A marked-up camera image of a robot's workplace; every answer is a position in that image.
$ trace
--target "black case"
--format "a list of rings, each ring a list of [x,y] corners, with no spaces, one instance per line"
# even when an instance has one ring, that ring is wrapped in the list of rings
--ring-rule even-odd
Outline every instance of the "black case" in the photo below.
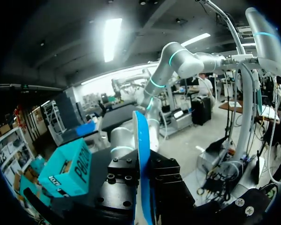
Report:
[[[203,125],[211,119],[211,102],[206,97],[200,101],[192,101],[192,122],[194,124]]]

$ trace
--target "floor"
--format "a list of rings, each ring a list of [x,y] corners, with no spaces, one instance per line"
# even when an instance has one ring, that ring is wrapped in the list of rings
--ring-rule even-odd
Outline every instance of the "floor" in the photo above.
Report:
[[[210,143],[224,137],[225,127],[227,123],[227,111],[219,109],[218,106],[222,104],[217,102],[213,108],[212,119],[206,122],[203,126],[197,127],[187,127],[184,130],[181,130],[171,136],[168,140],[161,141],[160,153],[169,158],[175,158],[181,166],[181,176],[185,178],[188,174],[193,172],[197,167],[197,158],[201,153],[196,146],[202,148],[207,148]],[[237,113],[237,117],[240,118],[237,120],[238,124],[241,124],[242,116]],[[240,127],[234,127],[232,133],[232,140],[237,145],[238,136],[240,133]],[[259,125],[257,125],[256,134],[258,138],[261,138],[259,133]],[[254,138],[252,149],[250,155],[257,153],[257,150],[261,147],[261,141],[257,137]],[[262,187],[267,184],[270,180],[268,174],[268,164],[267,164],[267,154],[268,150],[263,151],[263,157],[266,159],[266,164],[263,169],[258,187]],[[271,164],[270,169],[272,174],[278,168],[281,163],[281,157],[275,160],[275,148],[272,148],[271,151]]]

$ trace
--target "metal shelving unit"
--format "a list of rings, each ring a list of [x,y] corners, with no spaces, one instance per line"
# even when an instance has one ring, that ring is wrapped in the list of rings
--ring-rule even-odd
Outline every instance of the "metal shelving unit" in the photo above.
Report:
[[[52,126],[57,134],[62,134],[66,131],[65,126],[61,120],[58,107],[55,101],[51,101],[43,106],[46,120]]]
[[[15,174],[18,170],[24,173],[33,159],[34,156],[20,127],[16,127],[0,137],[1,170],[14,195]]]

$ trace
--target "teal cardboard box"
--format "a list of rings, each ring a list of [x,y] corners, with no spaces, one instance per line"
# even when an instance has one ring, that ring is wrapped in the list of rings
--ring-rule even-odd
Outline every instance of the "teal cardboard box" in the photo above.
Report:
[[[68,172],[63,172],[71,162]],[[89,191],[91,152],[83,138],[58,147],[38,177],[53,197],[83,195]]]

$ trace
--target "white shirt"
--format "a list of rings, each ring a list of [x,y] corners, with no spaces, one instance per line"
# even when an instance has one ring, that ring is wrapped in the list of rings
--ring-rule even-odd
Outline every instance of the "white shirt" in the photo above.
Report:
[[[211,81],[210,80],[208,80],[207,78],[205,78],[205,80],[204,81],[202,81],[202,80],[200,80],[199,79],[199,86],[196,86],[197,88],[199,88],[199,95],[208,95],[208,93],[209,93],[209,90],[208,90],[208,88],[211,90],[211,92],[212,92],[212,83],[211,83]]]

